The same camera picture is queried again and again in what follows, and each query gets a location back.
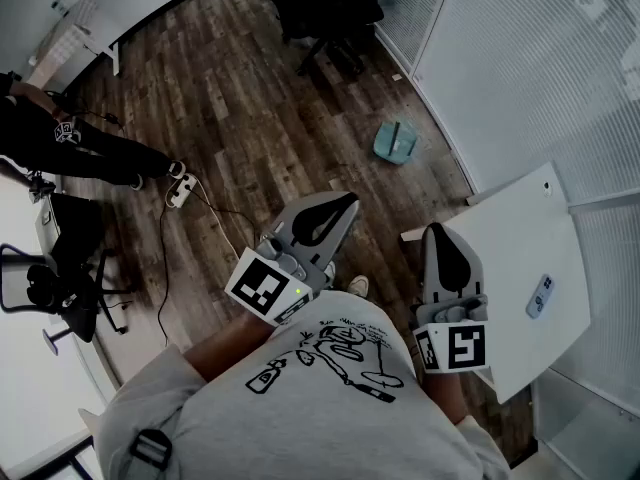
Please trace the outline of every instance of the chair base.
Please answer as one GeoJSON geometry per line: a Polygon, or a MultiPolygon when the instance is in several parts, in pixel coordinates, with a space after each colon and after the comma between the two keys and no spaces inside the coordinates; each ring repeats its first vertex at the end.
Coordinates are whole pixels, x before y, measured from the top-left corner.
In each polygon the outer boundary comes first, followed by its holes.
{"type": "Polygon", "coordinates": [[[111,317],[111,313],[109,312],[109,308],[104,300],[105,295],[125,295],[135,292],[135,288],[133,286],[129,286],[126,290],[105,290],[102,288],[102,281],[104,278],[104,266],[108,257],[115,256],[115,251],[113,249],[105,249],[102,251],[102,256],[100,257],[100,264],[98,265],[98,272],[96,274],[96,287],[98,288],[98,304],[102,308],[104,316],[109,321],[109,324],[113,328],[115,332],[118,334],[126,334],[129,329],[127,326],[117,327],[113,318],[111,317]]]}
{"type": "Polygon", "coordinates": [[[342,52],[344,52],[354,63],[353,66],[353,73],[356,75],[361,74],[364,71],[364,62],[362,62],[362,59],[360,58],[360,56],[355,52],[355,50],[353,48],[351,48],[351,46],[349,45],[349,43],[347,43],[347,40],[344,38],[339,38],[339,39],[327,39],[327,38],[320,38],[318,39],[315,44],[311,47],[311,51],[307,54],[307,56],[304,58],[304,60],[302,61],[302,64],[300,64],[300,67],[298,67],[298,69],[296,69],[296,73],[299,76],[304,76],[307,74],[308,69],[309,69],[309,64],[311,63],[311,61],[313,60],[313,58],[316,56],[316,54],[322,50],[322,48],[326,45],[329,44],[329,48],[333,48],[336,50],[342,50],[342,52]]]}

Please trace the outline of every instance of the white table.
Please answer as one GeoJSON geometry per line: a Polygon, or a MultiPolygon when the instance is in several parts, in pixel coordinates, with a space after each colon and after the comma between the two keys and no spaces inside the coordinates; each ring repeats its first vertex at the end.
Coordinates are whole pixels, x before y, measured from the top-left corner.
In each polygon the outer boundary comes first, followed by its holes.
{"type": "MultiPolygon", "coordinates": [[[[582,253],[567,201],[549,163],[444,224],[482,261],[491,368],[477,373],[504,403],[551,366],[591,322],[582,253]],[[533,320],[525,308],[543,274],[556,285],[533,320]]],[[[403,233],[402,239],[417,240],[423,230],[403,233]]]]}
{"type": "Polygon", "coordinates": [[[113,47],[101,44],[91,34],[92,23],[98,13],[98,6],[91,0],[79,0],[69,9],[69,13],[51,29],[34,55],[36,64],[27,80],[31,85],[44,88],[58,69],[83,46],[94,53],[105,53],[113,61],[114,76],[120,72],[118,43],[113,47]]]}

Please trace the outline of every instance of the teal object on floor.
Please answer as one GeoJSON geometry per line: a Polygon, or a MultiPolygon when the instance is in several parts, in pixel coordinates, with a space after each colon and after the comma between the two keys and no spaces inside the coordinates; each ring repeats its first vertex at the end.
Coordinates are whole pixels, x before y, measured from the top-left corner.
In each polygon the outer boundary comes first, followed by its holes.
{"type": "Polygon", "coordinates": [[[402,165],[411,158],[417,141],[415,131],[406,123],[382,123],[373,143],[373,152],[391,163],[402,165]]]}

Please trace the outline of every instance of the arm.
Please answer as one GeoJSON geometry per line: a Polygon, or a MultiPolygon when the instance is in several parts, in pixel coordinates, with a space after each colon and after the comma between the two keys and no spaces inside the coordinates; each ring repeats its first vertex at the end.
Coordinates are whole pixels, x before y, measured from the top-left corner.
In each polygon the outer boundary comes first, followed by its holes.
{"type": "Polygon", "coordinates": [[[454,425],[468,416],[469,410],[462,395],[458,374],[425,375],[422,380],[422,389],[454,425]]]}
{"type": "Polygon", "coordinates": [[[15,181],[27,188],[31,186],[31,182],[28,178],[4,158],[0,158],[0,176],[4,176],[5,178],[15,181]]]}
{"type": "Polygon", "coordinates": [[[34,85],[25,84],[24,82],[13,81],[9,89],[9,94],[16,97],[27,98],[32,103],[35,103],[39,107],[49,112],[54,119],[58,121],[64,121],[68,117],[67,114],[62,112],[60,108],[54,103],[54,101],[41,89],[38,89],[34,85]]]}
{"type": "Polygon", "coordinates": [[[482,478],[508,480],[509,465],[491,436],[469,414],[458,374],[425,375],[422,389],[463,435],[482,466],[482,478]]]}
{"type": "Polygon", "coordinates": [[[275,327],[245,311],[219,333],[184,354],[184,358],[211,382],[260,347],[275,327]]]}
{"type": "Polygon", "coordinates": [[[184,404],[207,382],[257,349],[274,328],[244,312],[184,355],[171,345],[116,393],[100,417],[95,443],[105,478],[121,477],[129,446],[144,428],[171,436],[184,404]]]}

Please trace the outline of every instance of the power strip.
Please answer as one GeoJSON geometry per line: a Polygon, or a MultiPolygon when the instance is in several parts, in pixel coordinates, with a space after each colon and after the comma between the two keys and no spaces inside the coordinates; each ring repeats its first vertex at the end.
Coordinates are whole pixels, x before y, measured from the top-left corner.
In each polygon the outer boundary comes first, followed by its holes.
{"type": "Polygon", "coordinates": [[[182,181],[180,182],[180,185],[178,185],[178,188],[175,190],[174,194],[171,196],[171,200],[170,200],[171,204],[175,208],[182,208],[182,205],[187,200],[187,197],[189,197],[189,194],[191,194],[191,191],[196,188],[196,183],[197,183],[197,180],[193,174],[189,174],[189,173],[185,174],[182,177],[182,181]]]}

